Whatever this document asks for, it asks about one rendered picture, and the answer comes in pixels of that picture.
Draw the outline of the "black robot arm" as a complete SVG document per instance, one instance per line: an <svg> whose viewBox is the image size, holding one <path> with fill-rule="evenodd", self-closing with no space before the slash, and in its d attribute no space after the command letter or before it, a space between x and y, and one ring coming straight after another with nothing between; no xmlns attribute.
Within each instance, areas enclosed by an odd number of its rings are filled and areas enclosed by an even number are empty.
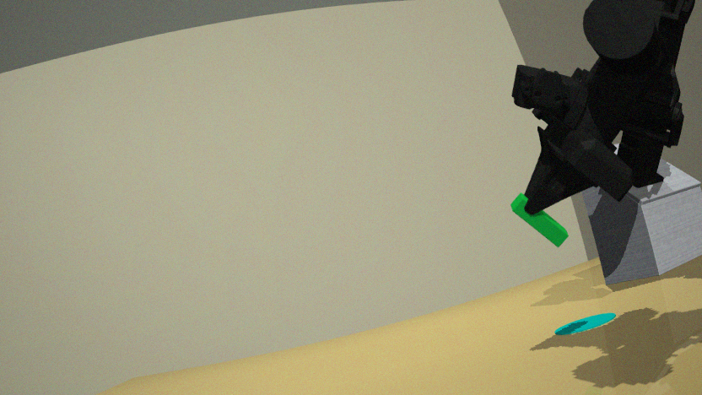
<svg viewBox="0 0 702 395"><path fill-rule="evenodd" d="M663 181L657 174L663 147L678 146L684 115L675 67L694 3L593 0L584 13L583 30L599 56L596 64L642 100L638 121L629 118L622 127L617 154L633 170L633 186L638 188ZM563 114L560 120L574 128L591 90L590 77L581 78L581 73L577 68L570 77L518 65L512 97L519 107Z"/></svg>

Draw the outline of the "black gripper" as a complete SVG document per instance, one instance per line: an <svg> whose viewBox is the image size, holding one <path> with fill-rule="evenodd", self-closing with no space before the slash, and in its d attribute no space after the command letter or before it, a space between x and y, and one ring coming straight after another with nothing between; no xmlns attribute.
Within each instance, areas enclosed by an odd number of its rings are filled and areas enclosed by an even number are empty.
<svg viewBox="0 0 702 395"><path fill-rule="evenodd" d="M532 114L548 126L537 131L541 154L524 195L524 209L534 215L589 187L601 187L621 201L633 186L633 170L614 152L613 140L624 124L643 114L641 98L606 68L594 63L583 69L591 87L576 127L560 119L563 114L535 109Z"/></svg>

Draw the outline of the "green rectangular post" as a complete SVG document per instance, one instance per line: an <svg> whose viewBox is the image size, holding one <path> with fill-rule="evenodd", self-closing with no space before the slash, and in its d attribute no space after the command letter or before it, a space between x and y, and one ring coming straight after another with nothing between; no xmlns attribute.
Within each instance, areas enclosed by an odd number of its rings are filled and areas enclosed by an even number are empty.
<svg viewBox="0 0 702 395"><path fill-rule="evenodd" d="M528 198L520 192L519 196L511 204L513 212L524 219L532 228L534 227L540 234L544 235L549 241L553 242L556 247L560 247L568 237L566 229L551 218L550 215L543 212L543 210L534 215L530 215L524 209L527 201Z"/></svg>

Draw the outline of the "cyan circle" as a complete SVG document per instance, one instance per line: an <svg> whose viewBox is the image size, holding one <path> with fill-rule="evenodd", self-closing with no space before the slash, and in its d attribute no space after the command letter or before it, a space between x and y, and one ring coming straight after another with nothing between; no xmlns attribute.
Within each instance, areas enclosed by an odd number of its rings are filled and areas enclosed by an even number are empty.
<svg viewBox="0 0 702 395"><path fill-rule="evenodd" d="M571 322L565 326L560 327L559 329L555 330L555 334L556 335L557 334L565 335L565 334L583 332L587 329L599 327L602 324L611 321L615 317L616 317L616 314L613 314L613 313L603 313L600 315L590 316L590 317L583 318L583 319Z"/></svg>

